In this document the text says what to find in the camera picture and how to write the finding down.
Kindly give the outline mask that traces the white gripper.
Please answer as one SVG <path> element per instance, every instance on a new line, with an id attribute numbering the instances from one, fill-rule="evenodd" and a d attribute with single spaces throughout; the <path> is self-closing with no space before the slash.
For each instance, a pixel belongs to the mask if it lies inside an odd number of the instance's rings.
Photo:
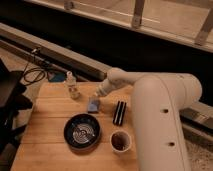
<path id="1" fill-rule="evenodd" d="M 112 84 L 108 79 L 105 79 L 97 88 L 97 93 L 93 93 L 91 96 L 92 100 L 100 100 L 100 97 L 105 97 L 115 90 L 115 85 Z"/>

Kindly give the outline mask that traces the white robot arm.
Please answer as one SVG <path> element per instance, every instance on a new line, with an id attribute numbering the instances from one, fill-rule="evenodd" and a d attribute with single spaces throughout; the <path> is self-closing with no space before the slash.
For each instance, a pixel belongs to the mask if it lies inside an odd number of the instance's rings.
<path id="1" fill-rule="evenodd" d="M 104 97 L 127 85 L 140 171 L 191 171 L 179 111 L 197 102 L 202 85 L 188 73 L 112 68 L 95 91 Z"/>

